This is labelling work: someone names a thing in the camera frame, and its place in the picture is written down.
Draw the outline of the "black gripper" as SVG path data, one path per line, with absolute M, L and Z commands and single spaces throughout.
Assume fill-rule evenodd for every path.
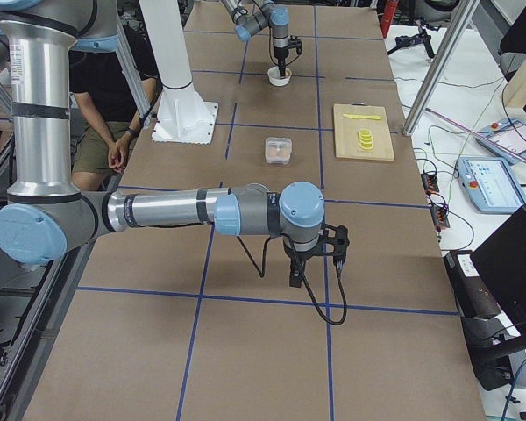
M 285 60 L 288 57 L 288 47 L 284 46 L 273 46 L 273 56 L 276 61 L 278 61 L 278 71 L 279 71 L 279 78 L 281 79 L 281 76 L 284 75 L 284 72 L 286 70 L 286 62 Z
M 291 239 L 283 239 L 283 248 L 285 254 L 289 257 L 290 272 L 289 286 L 300 288 L 302 286 L 302 277 L 307 260 L 321 256 L 323 254 L 323 242 L 316 240 L 313 243 L 296 243 Z

